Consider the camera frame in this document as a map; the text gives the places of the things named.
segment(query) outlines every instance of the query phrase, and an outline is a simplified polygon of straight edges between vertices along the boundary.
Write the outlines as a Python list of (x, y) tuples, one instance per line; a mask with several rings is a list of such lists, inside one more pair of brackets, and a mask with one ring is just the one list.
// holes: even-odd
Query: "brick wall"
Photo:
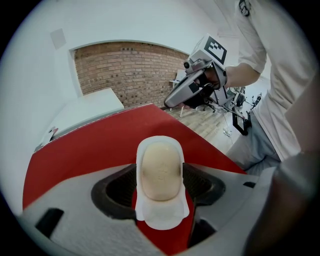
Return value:
[(75, 66), (84, 95), (112, 88), (125, 107), (163, 102), (188, 55), (139, 42), (94, 44), (75, 51)]

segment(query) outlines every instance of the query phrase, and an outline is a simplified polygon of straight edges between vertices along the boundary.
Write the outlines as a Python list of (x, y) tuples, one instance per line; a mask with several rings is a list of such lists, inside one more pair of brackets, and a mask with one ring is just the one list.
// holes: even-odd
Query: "white t-shirt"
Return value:
[(257, 72), (271, 62), (270, 89), (253, 113), (281, 161), (300, 152), (285, 113), (314, 79), (318, 64), (292, 18), (273, 1), (246, 0), (249, 16), (236, 7), (240, 30), (239, 63)]

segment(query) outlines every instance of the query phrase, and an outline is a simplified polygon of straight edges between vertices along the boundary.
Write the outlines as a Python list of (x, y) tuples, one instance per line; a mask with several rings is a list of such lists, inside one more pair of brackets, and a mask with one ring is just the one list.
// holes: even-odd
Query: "person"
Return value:
[[(300, 152), (285, 113), (315, 78), (318, 64), (302, 32), (271, 0), (241, 0), (235, 10), (239, 28), (239, 64), (226, 67), (225, 87), (255, 83), (271, 62), (270, 89), (250, 112), (252, 127), (226, 155), (250, 175), (275, 167)], [(216, 79), (212, 70), (206, 76)]]

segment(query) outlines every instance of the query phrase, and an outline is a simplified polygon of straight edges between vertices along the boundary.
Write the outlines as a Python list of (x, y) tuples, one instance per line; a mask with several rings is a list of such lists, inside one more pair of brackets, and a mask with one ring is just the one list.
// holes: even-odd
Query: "red surface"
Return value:
[[(149, 227), (145, 221), (137, 221), (139, 230), (166, 255), (174, 255), (185, 251), (191, 235), (194, 220), (195, 207), (187, 190), (185, 191), (186, 202), (189, 207), (189, 215), (175, 228), (169, 230), (156, 230)], [(132, 208), (136, 208), (137, 190), (132, 196)]]
[(66, 179), (135, 163), (139, 143), (156, 135), (179, 141), (186, 163), (244, 174), (184, 124), (155, 105), (147, 105), (88, 124), (34, 153), (26, 172), (22, 207)]

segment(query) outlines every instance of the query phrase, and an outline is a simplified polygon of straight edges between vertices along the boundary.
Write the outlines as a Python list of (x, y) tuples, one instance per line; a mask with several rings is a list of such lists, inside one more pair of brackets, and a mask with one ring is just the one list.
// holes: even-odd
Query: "gray jeans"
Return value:
[(264, 169), (276, 167), (281, 161), (252, 111), (250, 117), (252, 127), (248, 128), (248, 135), (240, 135), (226, 156), (247, 174), (259, 176)]

